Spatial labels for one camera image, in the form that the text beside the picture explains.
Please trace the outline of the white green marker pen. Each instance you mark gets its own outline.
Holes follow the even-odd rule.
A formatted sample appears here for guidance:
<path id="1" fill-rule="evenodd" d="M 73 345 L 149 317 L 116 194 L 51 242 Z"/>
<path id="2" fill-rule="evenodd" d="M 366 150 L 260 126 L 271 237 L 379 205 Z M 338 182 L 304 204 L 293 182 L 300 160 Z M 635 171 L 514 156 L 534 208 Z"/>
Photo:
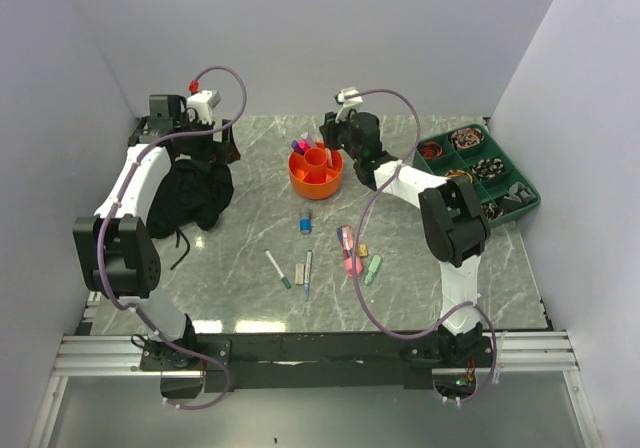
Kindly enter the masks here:
<path id="1" fill-rule="evenodd" d="M 280 265 L 277 263 L 276 259 L 272 255 L 271 251 L 268 250 L 268 249 L 265 249 L 264 253 L 265 253 L 265 256 L 267 257 L 267 259 L 269 260 L 269 262 L 271 263 L 271 265 L 273 266 L 273 268 L 276 270 L 276 273 L 277 273 L 281 283 L 284 285 L 284 287 L 286 289 L 291 289 L 292 285 L 291 285 L 289 279 L 285 275 L 285 273 L 282 270 L 282 268 L 280 267 Z"/>

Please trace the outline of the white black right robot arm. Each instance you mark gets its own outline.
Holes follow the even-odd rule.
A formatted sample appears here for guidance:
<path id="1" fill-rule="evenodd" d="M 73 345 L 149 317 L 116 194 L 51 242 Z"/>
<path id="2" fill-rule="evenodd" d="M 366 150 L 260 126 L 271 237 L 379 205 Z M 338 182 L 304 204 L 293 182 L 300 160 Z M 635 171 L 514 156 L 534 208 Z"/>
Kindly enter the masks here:
<path id="1" fill-rule="evenodd" d="M 495 337 L 485 337 L 490 321 L 478 306 L 478 271 L 490 227 L 472 184 L 463 177 L 428 174 L 384 150 L 377 116 L 354 109 L 328 112 L 320 127 L 326 147 L 343 150 L 357 179 L 376 195 L 387 193 L 419 209 L 425 239 L 441 272 L 441 314 L 414 334 L 374 326 L 402 341 L 416 341 L 418 353 L 442 367 L 490 365 Z"/>

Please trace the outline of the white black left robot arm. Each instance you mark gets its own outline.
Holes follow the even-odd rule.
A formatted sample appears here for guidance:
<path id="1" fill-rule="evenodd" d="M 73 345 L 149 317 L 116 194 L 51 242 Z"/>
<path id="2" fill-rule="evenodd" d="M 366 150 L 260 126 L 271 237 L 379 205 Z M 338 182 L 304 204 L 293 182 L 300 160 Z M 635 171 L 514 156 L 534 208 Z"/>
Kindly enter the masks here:
<path id="1" fill-rule="evenodd" d="M 156 94 L 150 113 L 138 121 L 127 142 L 126 161 L 105 202 L 79 217 L 73 237 L 85 285 L 141 309 L 154 323 L 148 336 L 132 343 L 164 367 L 204 368 L 193 323 L 159 288 L 161 260 L 155 240 L 175 236 L 189 242 L 190 223 L 209 230 L 234 194 L 231 163 L 241 155 L 233 131 L 212 134 L 215 90 L 194 88 L 189 97 Z"/>

